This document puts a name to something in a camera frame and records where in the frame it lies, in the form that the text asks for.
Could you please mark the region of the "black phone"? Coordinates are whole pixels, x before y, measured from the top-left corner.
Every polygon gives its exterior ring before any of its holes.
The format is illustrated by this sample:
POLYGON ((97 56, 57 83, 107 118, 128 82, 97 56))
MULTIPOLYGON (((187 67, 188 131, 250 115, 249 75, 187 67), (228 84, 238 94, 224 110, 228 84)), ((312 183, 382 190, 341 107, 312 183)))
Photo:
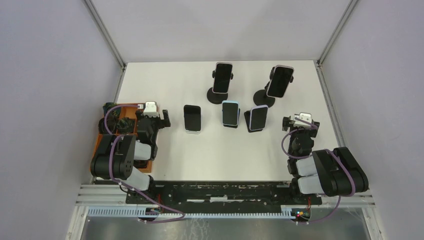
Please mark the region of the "black phone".
POLYGON ((202 129, 201 107, 186 104, 183 107, 184 128, 189 132, 200 132, 202 129))

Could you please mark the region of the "lilac case phone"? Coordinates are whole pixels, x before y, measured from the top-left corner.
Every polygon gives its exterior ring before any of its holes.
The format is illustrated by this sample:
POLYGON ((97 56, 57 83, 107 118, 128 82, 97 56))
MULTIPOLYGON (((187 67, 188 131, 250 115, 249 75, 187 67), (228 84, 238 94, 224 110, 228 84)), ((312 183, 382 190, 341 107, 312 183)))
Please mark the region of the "lilac case phone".
POLYGON ((249 130, 263 130, 267 122, 267 114, 269 107, 267 105, 258 105, 250 110, 249 130))

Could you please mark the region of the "light blue case phone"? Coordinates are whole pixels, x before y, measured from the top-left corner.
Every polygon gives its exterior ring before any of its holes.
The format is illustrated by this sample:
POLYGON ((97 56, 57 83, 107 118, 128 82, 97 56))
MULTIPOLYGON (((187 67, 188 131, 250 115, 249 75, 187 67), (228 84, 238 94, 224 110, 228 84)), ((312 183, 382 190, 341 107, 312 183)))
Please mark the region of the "light blue case phone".
POLYGON ((237 125, 239 103, 233 100, 222 102, 222 123, 227 125, 237 125))

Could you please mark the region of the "white folding phone stand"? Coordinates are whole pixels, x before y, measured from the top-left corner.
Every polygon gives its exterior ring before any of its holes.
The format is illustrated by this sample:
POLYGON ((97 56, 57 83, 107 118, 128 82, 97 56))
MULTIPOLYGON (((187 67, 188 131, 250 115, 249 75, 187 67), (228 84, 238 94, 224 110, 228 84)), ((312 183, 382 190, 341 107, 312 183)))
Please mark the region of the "white folding phone stand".
POLYGON ((186 133, 188 134, 192 134, 192 135, 198 135, 201 133, 201 131, 191 131, 191 130, 186 130, 186 133))

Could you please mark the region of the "black folding phone stand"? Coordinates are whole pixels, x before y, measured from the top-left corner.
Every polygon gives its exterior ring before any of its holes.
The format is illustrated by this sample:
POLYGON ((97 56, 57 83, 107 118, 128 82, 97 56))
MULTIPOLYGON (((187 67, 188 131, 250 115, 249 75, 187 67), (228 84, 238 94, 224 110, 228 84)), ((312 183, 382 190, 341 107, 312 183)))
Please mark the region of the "black folding phone stand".
POLYGON ((223 126, 224 127, 227 127, 227 128, 237 129, 238 126, 239 126, 239 123, 240 123, 240 111, 241 111, 241 109, 238 108, 238 111, 237 111, 237 124, 236 125, 230 125, 230 124, 224 124, 223 123, 223 126))

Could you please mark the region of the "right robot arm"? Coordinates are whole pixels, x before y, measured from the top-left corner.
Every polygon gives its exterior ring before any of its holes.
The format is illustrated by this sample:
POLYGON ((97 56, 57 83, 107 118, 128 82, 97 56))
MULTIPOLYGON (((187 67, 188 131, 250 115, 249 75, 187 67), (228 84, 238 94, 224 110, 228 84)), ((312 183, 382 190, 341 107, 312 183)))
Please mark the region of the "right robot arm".
POLYGON ((367 175, 347 147, 313 149, 319 126, 304 112, 282 120, 282 130, 287 132, 283 140, 289 141, 282 151, 293 176, 288 196, 295 204, 302 204, 309 195, 351 197, 369 189, 367 175))

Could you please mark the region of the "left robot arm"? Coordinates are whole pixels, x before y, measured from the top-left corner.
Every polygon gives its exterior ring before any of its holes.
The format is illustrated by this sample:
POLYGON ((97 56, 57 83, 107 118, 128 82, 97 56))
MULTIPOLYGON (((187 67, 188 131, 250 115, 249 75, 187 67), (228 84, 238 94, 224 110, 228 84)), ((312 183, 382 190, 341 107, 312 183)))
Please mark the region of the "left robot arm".
POLYGON ((137 110, 133 133, 100 134, 90 162, 90 173, 103 180, 117 180, 131 190, 138 189, 138 197, 145 204, 153 203, 157 190, 152 187, 153 178, 140 170, 141 162, 150 164, 158 152, 159 130, 171 127, 168 110, 163 117, 148 116, 137 110))

